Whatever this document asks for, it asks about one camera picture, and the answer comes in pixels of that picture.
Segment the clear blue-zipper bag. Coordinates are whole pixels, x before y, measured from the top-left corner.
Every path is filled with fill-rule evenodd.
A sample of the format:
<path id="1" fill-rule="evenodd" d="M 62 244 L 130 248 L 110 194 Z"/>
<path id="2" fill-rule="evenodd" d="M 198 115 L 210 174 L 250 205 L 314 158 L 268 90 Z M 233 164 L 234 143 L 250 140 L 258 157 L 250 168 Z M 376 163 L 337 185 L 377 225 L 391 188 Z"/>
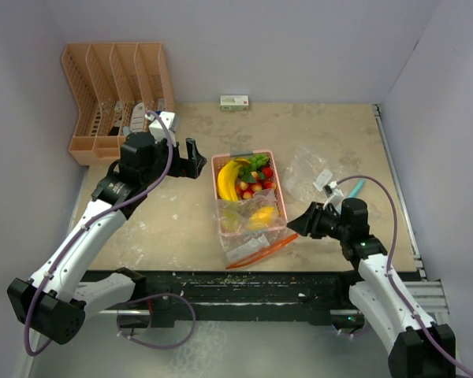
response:
<path id="1" fill-rule="evenodd" d="M 374 167 L 353 151 L 322 149 L 308 143 L 294 143 L 278 150 L 277 167 L 285 208 L 290 220 L 311 202 L 324 202 L 323 187 L 347 176 L 369 176 Z"/>

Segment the clear orange-zipper bag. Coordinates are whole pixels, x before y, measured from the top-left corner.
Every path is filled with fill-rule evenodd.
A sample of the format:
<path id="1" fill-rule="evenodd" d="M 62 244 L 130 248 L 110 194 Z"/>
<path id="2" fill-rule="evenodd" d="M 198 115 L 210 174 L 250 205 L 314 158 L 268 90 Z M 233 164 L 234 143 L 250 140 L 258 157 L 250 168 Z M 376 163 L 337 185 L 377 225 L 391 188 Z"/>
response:
<path id="1" fill-rule="evenodd" d="M 218 199 L 214 217 L 227 269 L 255 264 L 297 238 L 287 229 L 287 216 L 271 189 L 247 200 Z"/>

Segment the red strawberry cluster with leaves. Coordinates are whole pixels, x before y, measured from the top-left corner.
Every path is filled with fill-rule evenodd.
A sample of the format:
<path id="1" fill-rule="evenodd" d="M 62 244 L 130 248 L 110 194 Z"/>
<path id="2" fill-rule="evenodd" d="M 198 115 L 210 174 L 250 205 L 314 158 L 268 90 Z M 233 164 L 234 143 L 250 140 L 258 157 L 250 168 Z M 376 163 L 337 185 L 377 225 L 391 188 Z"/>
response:
<path id="1" fill-rule="evenodd" d="M 275 171 L 266 165 L 257 171 L 250 171 L 248 167 L 243 167 L 238 174 L 236 193 L 239 199 L 251 199 L 255 193 L 264 190 L 277 190 Z"/>

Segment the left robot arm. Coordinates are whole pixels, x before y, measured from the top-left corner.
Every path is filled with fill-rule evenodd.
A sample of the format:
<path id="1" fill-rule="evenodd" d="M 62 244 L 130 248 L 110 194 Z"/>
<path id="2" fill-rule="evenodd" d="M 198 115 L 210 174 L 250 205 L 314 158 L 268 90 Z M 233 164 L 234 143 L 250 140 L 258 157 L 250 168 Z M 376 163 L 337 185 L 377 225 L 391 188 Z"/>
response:
<path id="1" fill-rule="evenodd" d="M 112 306 L 141 307 L 150 296 L 145 276 L 119 268 L 104 280 L 84 287 L 80 281 L 107 240 L 132 216 L 166 176 L 196 179 L 207 159 L 196 141 L 186 140 L 188 156 L 166 136 L 157 140 L 149 132 L 128 135 L 120 157 L 98 182 L 91 200 L 64 242 L 27 280 L 16 278 L 7 295 L 24 326 L 24 348 L 35 357 L 30 332 L 60 345 L 69 342 L 85 320 Z"/>

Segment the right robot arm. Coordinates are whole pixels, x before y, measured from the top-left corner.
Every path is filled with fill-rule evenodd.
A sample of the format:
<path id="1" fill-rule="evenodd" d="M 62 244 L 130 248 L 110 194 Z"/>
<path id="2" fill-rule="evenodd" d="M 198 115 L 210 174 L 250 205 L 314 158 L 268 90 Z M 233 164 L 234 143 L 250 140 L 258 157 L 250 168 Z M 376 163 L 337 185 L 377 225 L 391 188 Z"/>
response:
<path id="1" fill-rule="evenodd" d="M 389 255 L 370 232 L 365 201 L 347 198 L 341 209 L 313 202 L 287 224 L 301 236 L 330 237 L 359 274 L 335 288 L 336 302 L 356 307 L 374 329 L 388 354 L 393 377 L 454 377 L 449 361 L 456 339 L 447 324 L 438 324 L 415 300 L 392 266 Z"/>

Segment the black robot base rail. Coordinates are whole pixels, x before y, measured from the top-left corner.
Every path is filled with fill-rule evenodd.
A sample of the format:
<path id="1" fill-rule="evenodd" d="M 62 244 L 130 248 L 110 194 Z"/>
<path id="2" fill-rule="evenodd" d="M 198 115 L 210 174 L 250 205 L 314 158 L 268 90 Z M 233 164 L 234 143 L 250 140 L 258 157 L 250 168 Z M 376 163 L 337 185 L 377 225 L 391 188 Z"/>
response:
<path id="1" fill-rule="evenodd" d="M 305 322 L 331 324 L 334 310 L 353 310 L 349 288 L 361 280 L 346 272 L 143 271 L 150 304 L 113 305 L 113 310 L 152 312 L 152 324 L 176 321 Z"/>

